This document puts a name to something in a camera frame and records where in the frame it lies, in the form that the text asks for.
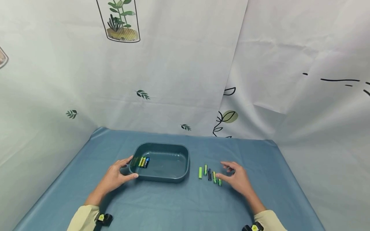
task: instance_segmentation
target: white backdrop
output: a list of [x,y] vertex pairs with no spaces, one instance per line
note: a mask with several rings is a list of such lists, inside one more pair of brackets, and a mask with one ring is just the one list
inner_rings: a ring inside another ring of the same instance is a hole
[[128,2],[135,43],[95,1],[0,0],[4,230],[98,126],[273,139],[327,230],[370,225],[369,3]]
[[0,0],[2,230],[98,126],[212,134],[247,0],[124,1],[136,43],[108,39],[108,2]]
[[364,1],[250,0],[220,106],[238,117],[215,132],[273,139],[328,231],[370,226],[369,13]]

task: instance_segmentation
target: sleeve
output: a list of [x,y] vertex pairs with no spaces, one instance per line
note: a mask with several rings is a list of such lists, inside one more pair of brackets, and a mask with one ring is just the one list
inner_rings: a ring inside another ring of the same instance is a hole
[[93,231],[99,214],[98,206],[81,206],[74,214],[67,231]]
[[260,212],[254,219],[263,226],[263,231],[287,231],[272,210]]

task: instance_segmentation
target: plastic tray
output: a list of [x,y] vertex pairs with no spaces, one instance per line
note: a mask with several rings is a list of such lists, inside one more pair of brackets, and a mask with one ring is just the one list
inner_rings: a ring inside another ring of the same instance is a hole
[[[147,168],[138,167],[142,157],[149,157]],[[129,165],[131,173],[138,173],[140,180],[179,183],[189,172],[190,157],[183,145],[143,143],[135,151]]]

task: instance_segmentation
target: right hand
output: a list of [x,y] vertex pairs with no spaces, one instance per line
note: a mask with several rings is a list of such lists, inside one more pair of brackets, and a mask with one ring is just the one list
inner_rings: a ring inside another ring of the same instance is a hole
[[217,173],[216,177],[229,183],[236,191],[241,193],[244,196],[247,196],[249,193],[253,192],[252,185],[248,179],[247,172],[245,169],[236,162],[227,162],[221,161],[224,169],[227,169],[227,172],[235,170],[232,176],[225,176],[221,173]]

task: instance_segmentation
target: blue battery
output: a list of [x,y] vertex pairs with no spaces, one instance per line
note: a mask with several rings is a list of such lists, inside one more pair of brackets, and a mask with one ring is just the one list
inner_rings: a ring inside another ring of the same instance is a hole
[[148,157],[146,160],[145,160],[145,163],[144,163],[144,168],[146,169],[148,164],[149,164],[149,160],[150,158]]

